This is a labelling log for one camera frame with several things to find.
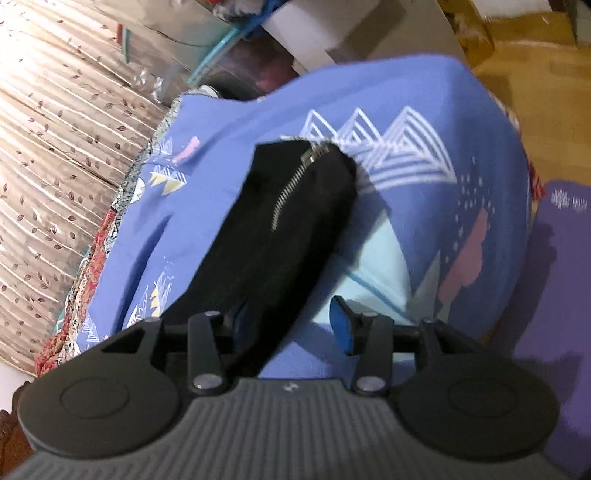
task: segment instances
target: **light blue fabric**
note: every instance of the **light blue fabric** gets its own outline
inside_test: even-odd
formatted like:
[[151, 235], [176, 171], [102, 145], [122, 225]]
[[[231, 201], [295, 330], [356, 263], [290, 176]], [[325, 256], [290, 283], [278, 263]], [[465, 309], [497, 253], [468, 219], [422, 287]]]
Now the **light blue fabric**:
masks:
[[255, 145], [293, 136], [328, 138], [353, 156], [359, 198], [262, 376], [349, 371], [353, 360], [338, 352], [328, 325], [335, 294], [397, 322], [437, 316], [475, 338], [491, 328], [524, 257], [527, 159], [469, 71], [445, 57], [416, 56], [324, 69], [262, 101], [184, 98], [121, 224], [77, 340], [82, 351], [183, 293], [239, 194]]

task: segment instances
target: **purple fabric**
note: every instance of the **purple fabric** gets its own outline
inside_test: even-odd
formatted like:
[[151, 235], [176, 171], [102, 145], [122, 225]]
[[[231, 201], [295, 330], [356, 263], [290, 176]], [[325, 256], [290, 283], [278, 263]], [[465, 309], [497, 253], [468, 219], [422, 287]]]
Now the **purple fabric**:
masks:
[[547, 191], [491, 346], [553, 388], [561, 414], [545, 454], [578, 478], [591, 467], [591, 188]]

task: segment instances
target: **pink cloud print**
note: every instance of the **pink cloud print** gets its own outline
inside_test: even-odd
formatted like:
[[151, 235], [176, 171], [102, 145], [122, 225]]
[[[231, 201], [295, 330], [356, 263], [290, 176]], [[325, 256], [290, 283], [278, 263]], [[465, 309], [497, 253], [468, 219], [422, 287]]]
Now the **pink cloud print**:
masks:
[[187, 144], [185, 149], [173, 158], [173, 163], [176, 164], [181, 160], [190, 157], [193, 154], [193, 152], [197, 150], [200, 144], [201, 142], [199, 141], [199, 139], [197, 137], [193, 137], [191, 140], [189, 140], [189, 143]]
[[472, 285], [482, 270], [482, 242], [488, 230], [488, 213], [482, 208], [478, 212], [474, 227], [466, 239], [464, 247], [452, 264], [450, 271], [443, 280], [437, 298], [443, 304], [437, 318], [447, 321], [452, 301], [458, 296], [462, 287]]

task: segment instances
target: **black zippered pouch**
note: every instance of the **black zippered pouch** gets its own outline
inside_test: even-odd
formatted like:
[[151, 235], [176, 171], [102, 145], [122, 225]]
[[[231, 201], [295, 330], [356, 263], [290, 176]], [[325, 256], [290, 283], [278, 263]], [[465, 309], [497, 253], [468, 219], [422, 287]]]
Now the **black zippered pouch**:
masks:
[[305, 305], [356, 196], [356, 164], [337, 146], [257, 145], [240, 195], [164, 323], [224, 313], [238, 353], [226, 359], [229, 374], [256, 375]]

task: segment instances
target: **cardboard box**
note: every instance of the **cardboard box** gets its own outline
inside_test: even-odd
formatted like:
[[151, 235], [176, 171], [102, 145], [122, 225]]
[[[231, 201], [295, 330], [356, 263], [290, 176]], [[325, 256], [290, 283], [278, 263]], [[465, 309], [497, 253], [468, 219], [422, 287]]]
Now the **cardboard box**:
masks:
[[290, 0], [264, 27], [299, 73], [415, 53], [466, 61], [437, 0]]

